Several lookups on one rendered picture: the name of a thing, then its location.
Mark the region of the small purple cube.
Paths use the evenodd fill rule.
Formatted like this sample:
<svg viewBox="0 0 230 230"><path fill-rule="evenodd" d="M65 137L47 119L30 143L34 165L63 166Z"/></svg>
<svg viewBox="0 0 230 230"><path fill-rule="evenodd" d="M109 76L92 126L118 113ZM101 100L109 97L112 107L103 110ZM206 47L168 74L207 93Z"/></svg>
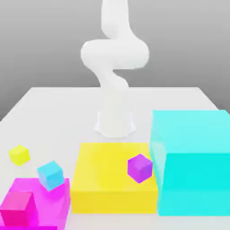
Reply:
<svg viewBox="0 0 230 230"><path fill-rule="evenodd" d="M152 177L153 163L143 154L138 154L128 160L127 174L137 183L142 183Z"/></svg>

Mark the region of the small blue cube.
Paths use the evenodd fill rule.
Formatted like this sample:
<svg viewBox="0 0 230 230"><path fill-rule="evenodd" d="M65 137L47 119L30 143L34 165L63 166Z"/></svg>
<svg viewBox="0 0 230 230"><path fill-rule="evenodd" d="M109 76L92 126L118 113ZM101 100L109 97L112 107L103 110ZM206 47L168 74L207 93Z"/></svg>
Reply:
<svg viewBox="0 0 230 230"><path fill-rule="evenodd" d="M40 183L47 191L51 191L64 183L63 170L55 161L38 167L37 172Z"/></svg>

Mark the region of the small yellow cube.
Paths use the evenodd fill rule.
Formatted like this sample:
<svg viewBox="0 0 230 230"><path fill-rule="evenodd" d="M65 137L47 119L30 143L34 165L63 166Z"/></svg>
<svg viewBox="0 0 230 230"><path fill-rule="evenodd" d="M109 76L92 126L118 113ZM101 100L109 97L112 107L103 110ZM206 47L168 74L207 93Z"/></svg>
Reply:
<svg viewBox="0 0 230 230"><path fill-rule="evenodd" d="M17 166L21 166L30 160L29 150L22 145L18 145L11 149L9 151L9 156L11 161Z"/></svg>

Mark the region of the small pink cube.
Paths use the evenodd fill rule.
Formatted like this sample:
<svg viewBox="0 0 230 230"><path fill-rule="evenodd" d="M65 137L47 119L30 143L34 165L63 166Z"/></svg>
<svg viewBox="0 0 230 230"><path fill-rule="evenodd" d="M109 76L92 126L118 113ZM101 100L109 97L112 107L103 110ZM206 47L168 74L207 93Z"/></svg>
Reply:
<svg viewBox="0 0 230 230"><path fill-rule="evenodd" d="M38 226L38 212L31 191L10 191L0 205L4 226Z"/></svg>

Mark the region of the large yellow box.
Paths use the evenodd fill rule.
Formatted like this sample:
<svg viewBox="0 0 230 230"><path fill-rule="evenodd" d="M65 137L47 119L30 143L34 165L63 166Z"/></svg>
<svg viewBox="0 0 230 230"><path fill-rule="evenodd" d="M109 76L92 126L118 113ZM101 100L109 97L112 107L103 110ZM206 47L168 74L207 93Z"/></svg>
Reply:
<svg viewBox="0 0 230 230"><path fill-rule="evenodd" d="M137 183L128 175L128 160L138 154L150 158L147 143L81 143L71 185L73 213L155 213L155 177Z"/></svg>

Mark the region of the large cyan box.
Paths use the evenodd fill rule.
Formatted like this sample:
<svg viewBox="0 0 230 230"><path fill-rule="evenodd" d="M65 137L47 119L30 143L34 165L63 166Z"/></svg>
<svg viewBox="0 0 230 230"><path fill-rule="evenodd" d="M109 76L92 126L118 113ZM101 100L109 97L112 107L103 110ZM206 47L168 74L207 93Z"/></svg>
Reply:
<svg viewBox="0 0 230 230"><path fill-rule="evenodd" d="M161 216L230 216L230 114L154 110L150 156Z"/></svg>

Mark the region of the large magenta box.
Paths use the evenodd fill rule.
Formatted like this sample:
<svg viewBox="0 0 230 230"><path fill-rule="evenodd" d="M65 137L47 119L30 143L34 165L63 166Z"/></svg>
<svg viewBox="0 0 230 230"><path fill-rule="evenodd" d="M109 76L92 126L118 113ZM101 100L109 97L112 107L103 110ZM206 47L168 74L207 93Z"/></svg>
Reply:
<svg viewBox="0 0 230 230"><path fill-rule="evenodd" d="M38 178L15 178L8 193L10 191L33 192L39 225L6 227L0 215L0 230L64 230L71 200L68 178L64 179L62 185L51 191L47 191Z"/></svg>

